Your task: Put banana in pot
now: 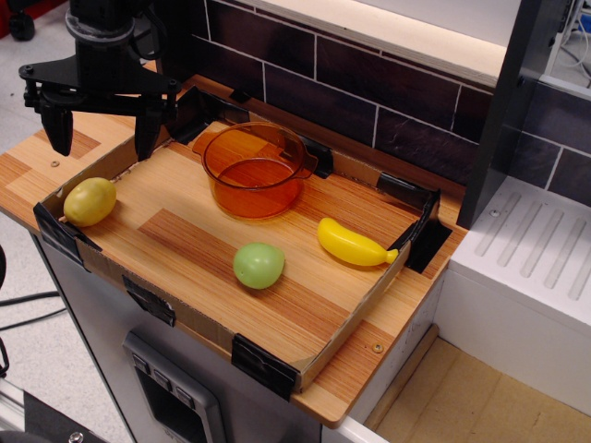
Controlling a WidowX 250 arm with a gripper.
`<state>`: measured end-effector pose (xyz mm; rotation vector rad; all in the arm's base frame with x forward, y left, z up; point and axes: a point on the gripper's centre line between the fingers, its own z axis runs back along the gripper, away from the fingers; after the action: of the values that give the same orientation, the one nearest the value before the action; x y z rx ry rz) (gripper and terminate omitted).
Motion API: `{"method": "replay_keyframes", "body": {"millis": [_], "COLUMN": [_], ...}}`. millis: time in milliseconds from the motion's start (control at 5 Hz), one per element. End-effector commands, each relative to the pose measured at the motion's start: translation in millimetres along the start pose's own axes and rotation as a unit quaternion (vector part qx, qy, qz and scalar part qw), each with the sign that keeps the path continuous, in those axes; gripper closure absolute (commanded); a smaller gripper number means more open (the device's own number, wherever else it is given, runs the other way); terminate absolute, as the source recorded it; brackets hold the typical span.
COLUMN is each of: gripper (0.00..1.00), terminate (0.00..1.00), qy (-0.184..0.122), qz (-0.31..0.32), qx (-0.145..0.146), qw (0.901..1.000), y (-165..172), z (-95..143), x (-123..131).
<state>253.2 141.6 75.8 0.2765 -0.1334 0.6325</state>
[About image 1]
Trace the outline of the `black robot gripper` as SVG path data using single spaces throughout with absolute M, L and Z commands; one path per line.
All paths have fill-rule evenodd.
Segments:
M 147 160 L 163 118 L 177 114 L 180 83 L 133 58 L 132 27 L 67 30 L 75 40 L 74 55 L 19 68 L 26 82 L 25 105 L 40 111 L 53 150 L 63 156 L 69 156 L 72 148 L 72 111 L 136 116 L 135 150 L 139 162 Z

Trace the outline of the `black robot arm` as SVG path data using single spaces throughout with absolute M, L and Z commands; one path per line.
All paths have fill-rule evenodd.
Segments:
M 134 117 L 140 161 L 152 155 L 162 125 L 175 119 L 181 85 L 141 65 L 134 37 L 140 15 L 165 32 L 148 1 L 72 1 L 66 28 L 75 40 L 74 55 L 19 69 L 24 103 L 40 116 L 61 155 L 71 151 L 75 112 Z

